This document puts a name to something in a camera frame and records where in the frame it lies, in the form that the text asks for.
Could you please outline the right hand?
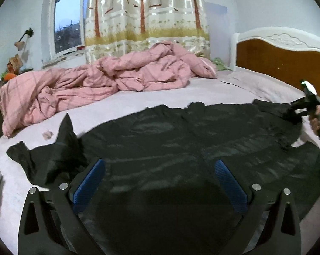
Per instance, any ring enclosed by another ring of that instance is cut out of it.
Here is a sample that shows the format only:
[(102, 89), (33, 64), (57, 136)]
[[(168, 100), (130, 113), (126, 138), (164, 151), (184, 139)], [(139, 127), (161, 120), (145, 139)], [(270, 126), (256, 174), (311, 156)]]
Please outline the right hand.
[(318, 130), (320, 129), (320, 121), (318, 118), (319, 115), (320, 115), (320, 105), (317, 106), (317, 110), (315, 114), (309, 116), (310, 126), (315, 135), (318, 135)]

